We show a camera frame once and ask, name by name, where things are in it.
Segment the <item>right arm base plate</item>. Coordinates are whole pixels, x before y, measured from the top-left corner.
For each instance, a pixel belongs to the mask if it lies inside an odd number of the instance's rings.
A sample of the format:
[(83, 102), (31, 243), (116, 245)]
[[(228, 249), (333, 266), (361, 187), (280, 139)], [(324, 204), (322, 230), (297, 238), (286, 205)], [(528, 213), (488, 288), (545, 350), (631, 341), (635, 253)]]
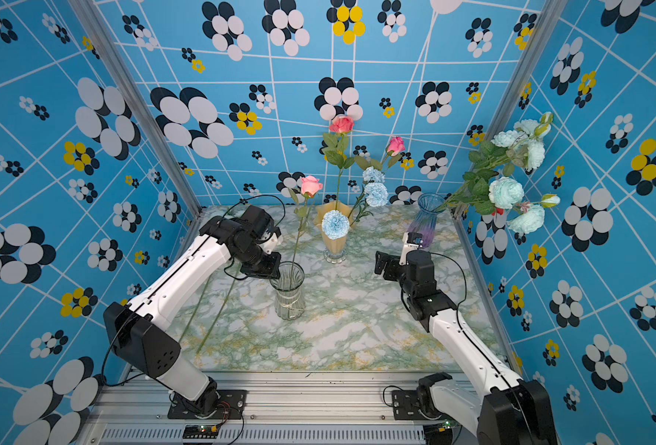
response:
[(397, 421), (427, 421), (416, 390), (394, 389), (391, 392), (394, 419)]

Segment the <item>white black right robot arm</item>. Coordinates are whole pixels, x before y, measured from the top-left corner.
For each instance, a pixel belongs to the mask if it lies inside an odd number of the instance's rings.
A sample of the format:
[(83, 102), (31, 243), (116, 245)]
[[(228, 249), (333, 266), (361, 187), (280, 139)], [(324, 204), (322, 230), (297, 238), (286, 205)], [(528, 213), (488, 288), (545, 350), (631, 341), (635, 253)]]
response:
[(424, 417), (446, 415), (481, 444), (555, 444), (558, 441), (550, 396), (500, 360), (468, 326), (459, 305), (437, 286), (431, 252), (419, 233), (403, 237), (402, 252), (375, 254), (374, 272), (400, 286), (400, 298), (413, 319), (451, 354), (472, 384), (466, 391), (445, 373), (419, 381)]

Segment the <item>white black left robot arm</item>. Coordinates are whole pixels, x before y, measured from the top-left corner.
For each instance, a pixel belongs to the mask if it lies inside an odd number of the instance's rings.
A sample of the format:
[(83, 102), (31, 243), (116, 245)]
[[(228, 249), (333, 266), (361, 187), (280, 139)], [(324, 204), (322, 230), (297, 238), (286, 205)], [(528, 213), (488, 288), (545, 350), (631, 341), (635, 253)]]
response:
[(260, 207), (249, 206), (238, 217), (212, 217), (155, 283), (126, 304), (107, 307), (110, 352), (172, 390), (189, 413), (209, 417), (219, 404), (217, 384), (183, 357), (167, 330), (200, 286), (234, 261), (247, 277), (278, 278), (281, 241), (274, 219)]

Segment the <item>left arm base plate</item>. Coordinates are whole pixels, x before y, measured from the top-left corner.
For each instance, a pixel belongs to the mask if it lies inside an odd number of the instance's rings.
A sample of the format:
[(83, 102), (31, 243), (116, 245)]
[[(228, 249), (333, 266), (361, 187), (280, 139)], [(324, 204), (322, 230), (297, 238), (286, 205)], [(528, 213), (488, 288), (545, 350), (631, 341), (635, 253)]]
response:
[(209, 390), (195, 401), (174, 393), (167, 417), (172, 420), (239, 420), (247, 398), (248, 391), (242, 389)]

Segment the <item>clear ribbed glass vase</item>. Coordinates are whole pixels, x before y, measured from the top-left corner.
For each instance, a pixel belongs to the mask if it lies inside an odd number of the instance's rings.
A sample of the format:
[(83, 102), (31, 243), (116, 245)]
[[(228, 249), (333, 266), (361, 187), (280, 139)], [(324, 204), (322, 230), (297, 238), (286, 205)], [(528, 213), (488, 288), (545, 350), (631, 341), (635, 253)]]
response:
[(270, 280), (271, 286), (276, 291), (274, 309), (281, 319), (296, 320), (304, 313), (306, 308), (302, 294), (305, 272), (294, 261), (282, 261), (278, 273), (278, 278)]

